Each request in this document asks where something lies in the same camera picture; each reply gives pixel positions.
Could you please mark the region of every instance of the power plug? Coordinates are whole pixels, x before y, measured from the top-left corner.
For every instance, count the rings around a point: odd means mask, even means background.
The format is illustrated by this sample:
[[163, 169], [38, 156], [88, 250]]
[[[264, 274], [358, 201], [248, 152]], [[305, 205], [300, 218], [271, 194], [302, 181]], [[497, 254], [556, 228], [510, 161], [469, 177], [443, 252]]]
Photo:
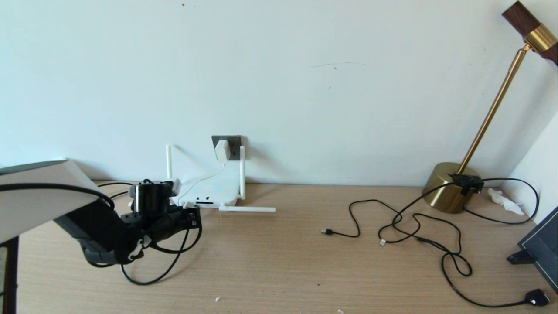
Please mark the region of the power plug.
[[229, 141], [227, 140], [220, 140], [217, 145], [215, 146], [215, 157], [217, 157], [217, 161], [226, 164], [230, 158], [230, 146]]

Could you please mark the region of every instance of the black plug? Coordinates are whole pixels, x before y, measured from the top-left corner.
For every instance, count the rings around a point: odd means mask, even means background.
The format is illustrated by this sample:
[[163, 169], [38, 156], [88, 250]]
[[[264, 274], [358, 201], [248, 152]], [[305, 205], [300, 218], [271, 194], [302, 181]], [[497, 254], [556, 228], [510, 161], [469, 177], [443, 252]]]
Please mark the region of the black plug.
[[550, 299], [542, 290], [535, 289], [525, 294], [525, 301], [534, 306], [545, 306], [550, 302]]

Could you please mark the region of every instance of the white cable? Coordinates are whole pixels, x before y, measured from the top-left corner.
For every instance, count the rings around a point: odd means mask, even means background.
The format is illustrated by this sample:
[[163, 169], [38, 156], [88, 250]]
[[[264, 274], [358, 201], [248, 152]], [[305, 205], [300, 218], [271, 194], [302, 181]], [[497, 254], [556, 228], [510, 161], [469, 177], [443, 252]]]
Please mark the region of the white cable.
[[180, 205], [180, 199], [181, 199], [182, 197], [184, 197], [184, 195], [188, 194], [188, 192], [189, 192], [194, 186], [196, 186], [196, 184], [200, 183], [200, 182], [203, 181], [203, 180], [207, 180], [207, 179], [209, 179], [209, 178], [212, 178], [212, 177], [218, 175], [219, 173], [221, 173], [221, 172], [225, 169], [225, 166], [226, 166], [226, 164], [223, 164], [223, 167], [222, 167], [221, 170], [219, 170], [217, 173], [212, 174], [212, 175], [210, 175], [209, 177], [205, 177], [205, 178], [203, 178], [203, 179], [199, 179], [198, 181], [194, 182], [194, 184], [192, 184], [192, 186], [188, 189], [188, 191], [186, 191], [186, 193], [182, 194], [182, 196], [179, 197], [179, 198], [176, 200], [176, 203], [177, 203], [178, 205]]

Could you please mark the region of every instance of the gold lamp base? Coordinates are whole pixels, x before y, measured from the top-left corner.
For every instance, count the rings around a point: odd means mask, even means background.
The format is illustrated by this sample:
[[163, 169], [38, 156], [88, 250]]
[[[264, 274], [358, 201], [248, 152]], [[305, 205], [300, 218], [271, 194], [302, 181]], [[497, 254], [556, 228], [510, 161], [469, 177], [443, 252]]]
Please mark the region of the gold lamp base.
[[[450, 183], [453, 179], [450, 174], [454, 174], [459, 169], [459, 164], [456, 163], [440, 163], [434, 167], [428, 182], [424, 186], [422, 193], [426, 193], [435, 187], [442, 184]], [[476, 175], [478, 174], [470, 169], [465, 168], [463, 174]], [[461, 213], [463, 207], [467, 205], [474, 191], [471, 189], [466, 195], [461, 194], [461, 188], [456, 185], [448, 185], [447, 187], [440, 188], [435, 192], [428, 194], [424, 200], [432, 207], [439, 211], [446, 213]]]

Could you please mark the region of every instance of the white wall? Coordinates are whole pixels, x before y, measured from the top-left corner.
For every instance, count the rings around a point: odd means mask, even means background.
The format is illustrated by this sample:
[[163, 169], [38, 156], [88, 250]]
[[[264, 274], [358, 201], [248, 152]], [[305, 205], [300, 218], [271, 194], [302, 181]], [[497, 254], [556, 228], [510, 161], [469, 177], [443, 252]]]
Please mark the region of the white wall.
[[[523, 179], [540, 195], [536, 223], [541, 222], [558, 206], [558, 113], [529, 149], [525, 157], [510, 175]], [[529, 187], [521, 182], [506, 182], [502, 188], [531, 215], [535, 210], [535, 197]]]
[[[513, 2], [4, 0], [0, 165], [158, 179], [174, 143], [201, 175], [210, 136], [239, 134], [255, 182], [423, 185], [461, 160], [522, 46]], [[555, 0], [523, 3], [558, 32]], [[514, 169], [557, 76], [528, 54], [471, 167]]]

